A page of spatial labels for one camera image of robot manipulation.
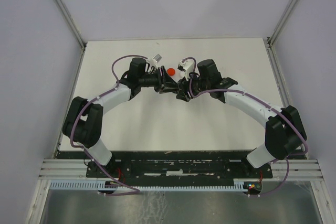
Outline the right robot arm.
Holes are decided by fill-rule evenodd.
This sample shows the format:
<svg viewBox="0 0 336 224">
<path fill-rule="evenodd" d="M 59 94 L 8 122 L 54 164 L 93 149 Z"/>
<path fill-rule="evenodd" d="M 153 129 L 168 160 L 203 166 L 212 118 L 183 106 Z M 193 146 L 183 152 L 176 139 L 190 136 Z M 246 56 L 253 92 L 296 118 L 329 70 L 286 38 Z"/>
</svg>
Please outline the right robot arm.
<svg viewBox="0 0 336 224">
<path fill-rule="evenodd" d="M 182 77 L 178 99 L 189 101 L 208 93 L 249 115 L 265 129 L 264 142 L 241 164 L 241 172 L 246 177 L 254 177 L 260 167 L 269 162 L 297 155 L 300 145 L 307 146 L 307 135 L 295 107 L 275 106 L 250 94 L 236 80 L 222 77 L 212 59 L 197 63 L 194 58 L 187 57 L 178 64 L 178 70 Z"/>
</svg>

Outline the orange charging case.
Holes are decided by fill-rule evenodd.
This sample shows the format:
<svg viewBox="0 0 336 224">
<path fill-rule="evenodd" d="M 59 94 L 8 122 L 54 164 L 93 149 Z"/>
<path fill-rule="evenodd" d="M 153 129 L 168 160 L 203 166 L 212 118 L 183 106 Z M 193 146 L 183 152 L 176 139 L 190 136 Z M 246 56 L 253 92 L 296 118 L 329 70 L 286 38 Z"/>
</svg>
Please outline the orange charging case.
<svg viewBox="0 0 336 224">
<path fill-rule="evenodd" d="M 171 77 L 176 74 L 176 70 L 174 68 L 168 68 L 166 72 Z"/>
</svg>

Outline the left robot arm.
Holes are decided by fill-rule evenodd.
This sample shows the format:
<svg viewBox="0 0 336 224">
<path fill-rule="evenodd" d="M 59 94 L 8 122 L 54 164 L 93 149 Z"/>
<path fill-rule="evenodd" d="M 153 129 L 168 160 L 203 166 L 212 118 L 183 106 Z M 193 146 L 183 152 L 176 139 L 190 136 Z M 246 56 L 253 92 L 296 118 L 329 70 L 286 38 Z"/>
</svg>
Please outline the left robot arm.
<svg viewBox="0 0 336 224">
<path fill-rule="evenodd" d="M 177 93 L 178 83 L 169 76 L 164 66 L 148 71 L 149 63 L 143 57 L 135 57 L 116 84 L 91 100 L 75 97 L 62 127 L 70 145 L 80 148 L 98 163 L 98 171 L 105 177 L 116 171 L 113 154 L 101 139 L 103 116 L 121 103 L 132 100 L 142 88 L 154 88 L 157 93 Z"/>
</svg>

